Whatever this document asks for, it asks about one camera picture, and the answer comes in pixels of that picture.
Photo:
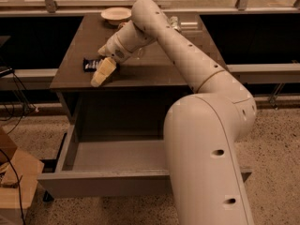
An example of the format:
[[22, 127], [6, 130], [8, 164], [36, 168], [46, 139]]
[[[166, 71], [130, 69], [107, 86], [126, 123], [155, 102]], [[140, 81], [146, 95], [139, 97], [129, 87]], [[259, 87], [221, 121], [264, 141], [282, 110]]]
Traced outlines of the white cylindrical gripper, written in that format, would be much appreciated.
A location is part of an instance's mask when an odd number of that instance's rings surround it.
[[93, 87], [101, 86], [115, 71], [116, 63], [126, 62], [132, 54], [154, 41], [154, 38], [146, 35], [133, 21], [126, 22], [98, 49], [97, 53], [106, 58], [99, 62], [92, 77], [91, 85]]

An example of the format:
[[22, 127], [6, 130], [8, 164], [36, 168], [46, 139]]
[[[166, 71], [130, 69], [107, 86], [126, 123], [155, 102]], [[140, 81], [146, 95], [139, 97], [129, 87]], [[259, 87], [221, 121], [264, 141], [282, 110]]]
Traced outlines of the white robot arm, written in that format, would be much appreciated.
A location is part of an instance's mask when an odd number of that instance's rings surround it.
[[137, 0], [131, 19], [99, 49], [98, 87], [117, 65], [157, 42], [192, 93], [164, 122], [164, 142], [180, 225], [254, 225], [234, 144], [251, 131], [253, 96], [225, 68], [174, 30], [153, 0]]

